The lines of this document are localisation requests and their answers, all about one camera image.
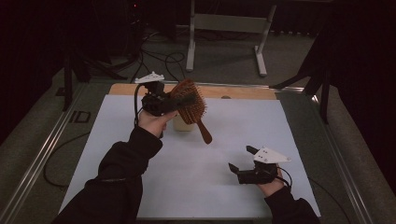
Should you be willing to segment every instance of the hairbrush bristles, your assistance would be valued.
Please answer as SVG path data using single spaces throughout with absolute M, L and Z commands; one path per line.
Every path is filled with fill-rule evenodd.
M 194 103 L 182 106 L 177 111 L 187 124 L 198 124 L 204 141 L 209 144 L 212 142 L 212 135 L 209 133 L 201 118 L 206 111 L 205 100 L 194 82 L 187 78 L 178 83 L 171 91 L 171 98 L 183 98 L 188 95 L 194 96 Z

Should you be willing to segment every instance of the hairbrush handle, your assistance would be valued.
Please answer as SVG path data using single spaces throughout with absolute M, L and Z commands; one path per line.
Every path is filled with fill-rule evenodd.
M 201 132 L 201 135 L 204 138 L 205 143 L 210 144 L 212 142 L 212 135 L 210 134 L 210 132 L 207 130 L 207 128 L 200 119 L 197 121 L 197 124 L 199 131 Z

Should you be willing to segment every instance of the person's arm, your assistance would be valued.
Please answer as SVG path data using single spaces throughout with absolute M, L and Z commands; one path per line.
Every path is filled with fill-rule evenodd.
M 52 223 L 133 223 L 143 192 L 141 175 L 163 146 L 159 136 L 175 114 L 153 117 L 142 111 L 129 141 L 113 145 L 99 165 L 98 176 Z
M 279 179 L 258 185 L 271 209 L 273 224 L 320 223 L 311 205 L 304 199 L 294 200 L 290 190 Z

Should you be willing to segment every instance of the table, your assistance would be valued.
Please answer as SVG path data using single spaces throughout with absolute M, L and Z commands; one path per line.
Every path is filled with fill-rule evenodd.
M 16 223 L 30 223 L 31 220 L 35 220 L 36 223 L 50 223 L 53 220 L 62 206 L 65 191 L 49 185 L 41 178 L 39 176 L 42 172 L 40 167 L 46 162 L 48 155 L 55 147 L 63 146 L 49 160 L 48 173 L 50 180 L 55 183 L 68 185 L 78 165 L 81 152 L 86 146 L 87 138 L 79 138 L 67 145 L 65 143 L 70 142 L 71 139 L 75 139 L 77 135 L 92 131 L 92 125 L 95 119 L 97 119 L 96 114 L 100 110 L 100 105 L 103 103 L 105 95 L 109 94 L 110 89 L 112 94 L 116 94 L 116 90 L 134 92 L 128 88 L 128 85 L 124 86 L 126 89 L 122 88 L 122 85 L 117 84 L 113 88 L 111 88 L 111 83 L 79 85 L 80 88 L 76 92 L 80 92 L 80 94 L 75 100 L 76 104 L 67 113 L 63 113 L 59 118 L 60 122 L 53 127 L 54 132 L 48 136 L 48 143 L 46 142 L 43 145 L 40 154 L 37 154 L 36 159 L 26 171 L 22 182 L 15 189 L 12 200 L 8 202 L 6 209 L 3 210 L 0 216 L 2 223 L 11 223 L 6 222 L 6 220 L 13 219 L 15 219 Z M 341 148 L 334 142 L 331 131 L 323 125 L 318 115 L 318 102 L 315 99 L 313 101 L 310 97 L 301 94 L 302 89 L 287 88 L 282 91 L 275 91 L 275 97 L 274 93 L 265 86 L 225 87 L 230 86 L 221 84 L 213 85 L 211 89 L 213 91 L 220 89 L 228 91 L 227 95 L 230 96 L 232 94 L 229 92 L 236 90 L 238 90 L 236 92 L 242 92 L 241 94 L 254 97 L 259 95 L 255 93 L 257 91 L 260 92 L 260 95 L 268 92 L 273 99 L 277 98 L 277 100 L 280 100 L 287 116 L 294 141 L 303 159 L 306 173 L 311 181 L 315 181 L 311 182 L 312 190 L 315 193 L 315 200 L 322 214 L 321 221 L 323 223 L 344 222 L 346 220 L 345 213 L 337 207 L 333 200 L 338 201 L 342 205 L 343 210 L 346 211 L 352 223 L 358 223 L 359 219 L 364 220 L 364 217 L 369 216 L 367 212 L 368 204 L 366 204 L 364 198 L 361 197 L 361 192 L 357 189 L 359 185 L 356 185 L 354 182 L 354 175 L 350 175 L 347 167 L 345 167 L 345 162 L 341 157 Z M 89 123 L 70 123 L 69 121 L 73 111 L 90 111 L 92 112 L 92 117 L 95 119 L 91 119 Z M 248 157 L 247 166 L 251 168 L 250 155 L 244 150 L 244 147 L 240 147 L 240 153 L 242 156 Z M 239 162 L 234 159 L 227 159 L 224 163 L 226 162 L 231 162 L 241 169 L 245 168 L 240 166 Z M 224 170 L 224 174 L 228 175 L 229 173 L 229 170 Z M 236 182 L 234 176 L 230 177 L 230 181 Z M 246 221 L 242 223 L 250 223 L 252 218 L 244 219 Z
M 262 57 L 262 49 L 270 30 L 271 22 L 276 11 L 276 5 L 271 6 L 271 10 L 266 19 L 235 17 L 224 15 L 209 15 L 195 13 L 195 0 L 191 0 L 191 18 L 190 18 L 190 44 L 187 54 L 186 70 L 191 72 L 194 64 L 195 29 L 217 30 L 217 31 L 234 31 L 262 34 L 262 41 L 259 46 L 255 46 L 255 54 L 257 65 L 259 66 L 260 76 L 266 77 L 267 70 L 265 68 L 264 59 Z
M 116 84 L 106 96 L 62 208 L 83 188 L 87 179 L 95 176 L 98 163 L 111 145 L 116 141 L 127 140 L 133 127 L 134 97 L 131 93 L 135 87 L 136 85 L 131 84 Z M 165 91 L 170 91 L 173 87 L 174 85 L 166 85 Z M 318 206 L 289 124 L 275 94 L 259 87 L 200 86 L 200 89 L 206 105 L 210 108 L 210 113 L 205 114 L 203 121 L 206 122 L 214 141 L 206 145 L 197 130 L 176 132 L 172 123 L 168 123 L 168 129 L 164 132 L 163 149 L 150 160 L 149 168 L 143 175 L 146 193 L 143 194 L 137 217 L 270 217 L 271 212 L 257 187 L 239 185 L 236 175 L 228 169 L 228 162 L 242 170 L 252 169 L 252 156 L 246 152 L 245 147 L 250 144 L 262 147 L 263 142 L 267 147 L 276 148 L 280 153 L 292 157 L 292 162 L 281 164 L 296 180 L 292 193 L 297 198 L 307 199 L 319 216 Z M 255 113 L 240 117 L 241 111 L 249 109 Z

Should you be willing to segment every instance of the hand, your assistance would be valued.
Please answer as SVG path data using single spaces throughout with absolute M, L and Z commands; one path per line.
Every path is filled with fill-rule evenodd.
M 277 169 L 277 176 L 282 177 L 282 172 L 280 171 L 280 169 Z M 267 197 L 271 196 L 273 193 L 277 192 L 278 190 L 283 189 L 285 184 L 283 183 L 283 181 L 275 178 L 273 180 L 273 182 L 271 182 L 271 183 L 260 184 L 257 186 L 259 186 L 259 189 L 262 191 L 264 196 L 267 198 Z
M 160 137 L 163 130 L 166 129 L 166 122 L 171 120 L 176 114 L 177 111 L 173 111 L 160 117 L 155 117 L 146 110 L 142 110 L 139 114 L 138 125 L 156 137 Z

